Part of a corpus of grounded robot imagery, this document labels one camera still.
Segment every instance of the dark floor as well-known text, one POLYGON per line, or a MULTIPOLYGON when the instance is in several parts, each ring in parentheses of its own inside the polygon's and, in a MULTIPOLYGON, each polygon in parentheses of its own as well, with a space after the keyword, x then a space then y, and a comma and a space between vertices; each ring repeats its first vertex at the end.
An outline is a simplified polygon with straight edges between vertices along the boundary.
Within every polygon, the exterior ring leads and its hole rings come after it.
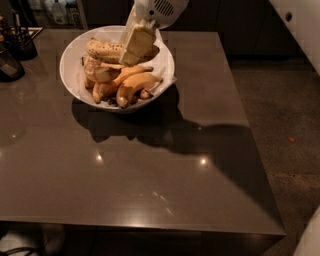
POLYGON ((287 231, 263 256, 291 256, 320 205, 320 77, 303 58, 230 67, 287 231))

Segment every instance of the white bowl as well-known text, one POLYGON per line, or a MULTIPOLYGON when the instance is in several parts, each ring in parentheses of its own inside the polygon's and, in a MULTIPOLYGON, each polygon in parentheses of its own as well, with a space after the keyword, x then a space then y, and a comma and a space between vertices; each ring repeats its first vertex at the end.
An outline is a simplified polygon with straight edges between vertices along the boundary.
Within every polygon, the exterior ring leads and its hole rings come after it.
POLYGON ((157 39, 155 45, 160 48, 159 54, 151 61, 139 64, 152 66, 154 68, 152 74, 161 75, 163 77, 163 82, 161 82, 161 84, 159 84, 154 91, 154 96, 148 100, 138 102, 124 109, 120 107, 109 106, 109 104, 105 101, 102 101, 100 104, 95 103, 93 101, 91 92, 87 90, 84 85, 85 74, 83 71, 81 57, 87 55, 85 45, 92 37, 98 40, 119 42, 124 29, 125 26, 100 27, 89 30, 88 32, 85 32, 74 39, 65 49, 61 57, 60 76, 67 90, 77 99, 99 109, 126 114, 146 106, 159 97, 168 87, 170 87, 170 85, 175 81, 175 66, 173 57, 167 46, 163 43, 160 32, 157 30, 157 39))

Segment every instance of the robotic arm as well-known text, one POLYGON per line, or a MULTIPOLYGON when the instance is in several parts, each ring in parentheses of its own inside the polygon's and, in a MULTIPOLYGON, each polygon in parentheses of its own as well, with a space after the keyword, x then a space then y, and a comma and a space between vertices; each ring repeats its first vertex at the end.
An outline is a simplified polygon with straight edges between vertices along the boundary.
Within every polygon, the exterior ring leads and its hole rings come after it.
POLYGON ((189 0, 135 0, 136 14, 155 21, 158 29, 170 27, 186 9, 189 0))
POLYGON ((136 65, 152 50, 156 29, 171 26, 188 5, 189 0, 135 0, 121 37, 124 47, 120 63, 136 65))

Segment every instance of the ripe banana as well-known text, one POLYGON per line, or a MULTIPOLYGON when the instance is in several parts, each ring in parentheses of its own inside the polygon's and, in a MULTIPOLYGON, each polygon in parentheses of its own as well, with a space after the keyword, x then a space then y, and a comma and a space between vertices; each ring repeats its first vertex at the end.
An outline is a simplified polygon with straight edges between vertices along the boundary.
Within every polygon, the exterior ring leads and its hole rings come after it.
POLYGON ((99 83, 95 83, 94 86, 93 86, 93 90, 92 90, 92 98, 93 98, 95 103, 100 103, 101 102, 101 97, 99 95, 99 88, 100 88, 100 84, 99 83))
POLYGON ((162 82, 162 80, 162 77, 150 73, 139 73, 128 77, 117 91, 116 99, 119 107, 128 107, 136 92, 141 89, 150 89, 156 82, 162 82))
POLYGON ((94 87, 95 81, 90 80, 88 77, 84 80, 84 86, 86 89, 92 89, 94 87))
POLYGON ((90 56, 82 58, 84 72, 94 82, 108 82, 115 79, 121 72, 122 65, 107 64, 90 56))
POLYGON ((153 67, 151 66, 136 65, 133 67, 123 67, 120 75, 116 79, 106 83, 100 83, 100 86, 99 86, 100 97, 109 98, 118 90, 122 82, 126 80, 128 77, 133 76, 135 74, 139 74, 143 72, 152 72, 152 71, 153 71, 153 67))
MULTIPOLYGON (((95 38, 91 38, 86 44, 86 51, 92 58, 110 64, 119 64, 122 49, 123 44, 100 41, 95 38)), ((159 51, 159 47, 153 45, 152 49, 141 57, 138 63, 152 60, 159 51)))

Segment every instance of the gray table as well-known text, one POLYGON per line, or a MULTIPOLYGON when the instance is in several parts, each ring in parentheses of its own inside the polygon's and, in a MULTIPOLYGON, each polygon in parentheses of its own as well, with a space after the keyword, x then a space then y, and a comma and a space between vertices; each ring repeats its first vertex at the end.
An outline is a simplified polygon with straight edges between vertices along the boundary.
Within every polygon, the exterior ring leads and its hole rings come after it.
POLYGON ((117 115, 61 82, 60 57, 80 33, 42 31, 26 75, 0 83, 0 220, 191 232, 220 241, 204 247, 221 255, 257 255, 281 239, 218 34, 163 32, 176 84, 117 115))

